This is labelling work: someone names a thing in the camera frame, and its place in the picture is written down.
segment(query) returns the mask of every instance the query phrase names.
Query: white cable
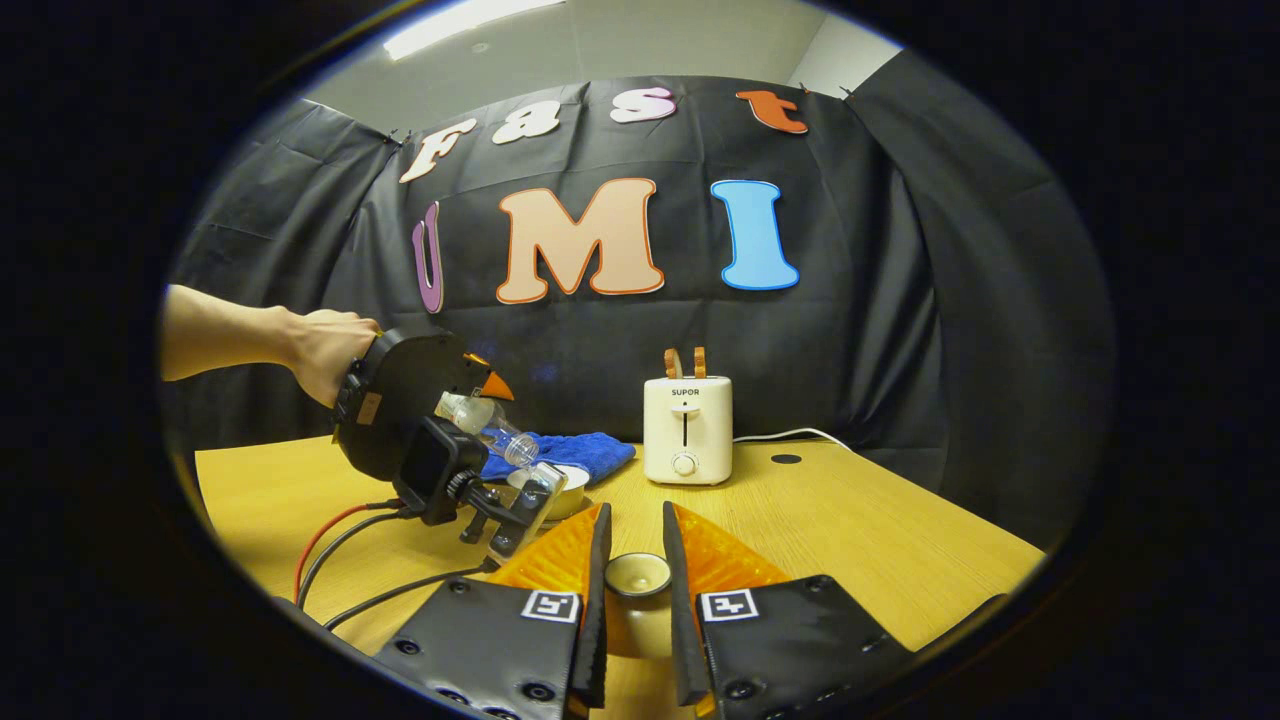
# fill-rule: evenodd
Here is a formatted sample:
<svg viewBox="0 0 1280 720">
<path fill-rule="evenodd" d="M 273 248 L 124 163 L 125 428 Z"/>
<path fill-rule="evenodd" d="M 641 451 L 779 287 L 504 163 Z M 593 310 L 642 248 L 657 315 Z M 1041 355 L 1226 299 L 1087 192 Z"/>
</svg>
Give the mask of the white cable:
<svg viewBox="0 0 1280 720">
<path fill-rule="evenodd" d="M 800 433 L 813 433 L 813 434 L 817 434 L 817 436 L 822 436 L 822 437 L 829 439 L 831 442 L 838 445 L 840 447 L 844 447 L 849 452 L 854 451 L 851 447 L 849 447 L 847 445 L 840 442 L 838 439 L 828 436 L 827 433 L 824 433 L 822 430 L 815 430 L 813 428 L 797 428 L 795 430 L 786 430 L 786 432 L 772 434 L 772 436 L 742 436 L 742 437 L 733 438 L 733 442 L 742 442 L 744 439 L 777 439 L 780 437 L 794 436 L 794 434 L 800 434 Z"/>
</svg>

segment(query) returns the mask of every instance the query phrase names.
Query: human arm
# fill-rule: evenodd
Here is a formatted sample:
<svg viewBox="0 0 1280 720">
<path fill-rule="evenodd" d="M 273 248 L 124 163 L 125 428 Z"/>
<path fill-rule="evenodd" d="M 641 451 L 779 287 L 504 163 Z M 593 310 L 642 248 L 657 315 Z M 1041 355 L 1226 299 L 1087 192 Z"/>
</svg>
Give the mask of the human arm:
<svg viewBox="0 0 1280 720">
<path fill-rule="evenodd" d="M 381 329 L 355 313 L 283 306 L 247 307 L 172 284 L 161 313 L 160 373 L 165 380 L 248 363 L 284 365 L 298 386 L 333 407 L 342 375 Z"/>
</svg>

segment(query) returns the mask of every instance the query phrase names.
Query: red cable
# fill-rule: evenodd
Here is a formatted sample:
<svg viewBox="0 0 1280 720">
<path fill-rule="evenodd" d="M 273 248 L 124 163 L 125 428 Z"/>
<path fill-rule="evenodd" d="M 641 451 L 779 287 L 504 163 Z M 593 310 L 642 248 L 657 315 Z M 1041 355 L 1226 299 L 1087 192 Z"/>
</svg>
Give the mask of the red cable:
<svg viewBox="0 0 1280 720">
<path fill-rule="evenodd" d="M 307 543 L 307 547 L 302 551 L 302 556 L 298 557 L 298 569 L 293 571 L 293 605 L 298 603 L 298 593 L 302 591 L 302 566 L 307 564 L 307 557 L 311 555 L 311 550 L 315 548 L 316 543 L 320 542 L 320 538 L 329 532 L 329 528 L 333 528 L 344 518 L 355 515 L 361 510 L 369 510 L 369 503 L 343 510 L 337 518 L 325 523 L 324 527 L 320 528 L 320 530 L 311 538 L 311 542 Z"/>
</svg>

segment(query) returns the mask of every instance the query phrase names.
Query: hand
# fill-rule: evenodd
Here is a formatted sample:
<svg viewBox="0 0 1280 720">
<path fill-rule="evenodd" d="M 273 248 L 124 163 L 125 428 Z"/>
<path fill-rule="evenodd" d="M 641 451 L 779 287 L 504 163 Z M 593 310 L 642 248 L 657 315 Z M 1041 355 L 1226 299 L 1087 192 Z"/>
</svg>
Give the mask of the hand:
<svg viewBox="0 0 1280 720">
<path fill-rule="evenodd" d="M 379 332 L 376 320 L 355 313 L 316 310 L 298 315 L 289 331 L 285 364 L 307 395 L 333 407 L 351 361 L 365 356 Z"/>
</svg>

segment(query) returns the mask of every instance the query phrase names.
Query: ceiling light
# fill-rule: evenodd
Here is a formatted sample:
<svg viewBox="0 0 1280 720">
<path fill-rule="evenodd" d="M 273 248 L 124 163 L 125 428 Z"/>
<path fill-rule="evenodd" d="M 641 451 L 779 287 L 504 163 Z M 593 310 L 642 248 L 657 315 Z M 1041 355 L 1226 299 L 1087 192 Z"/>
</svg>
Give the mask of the ceiling light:
<svg viewBox="0 0 1280 720">
<path fill-rule="evenodd" d="M 392 60 L 485 23 L 506 18 L 534 8 L 561 5 L 564 0 L 465 0 L 429 15 L 383 44 Z"/>
</svg>

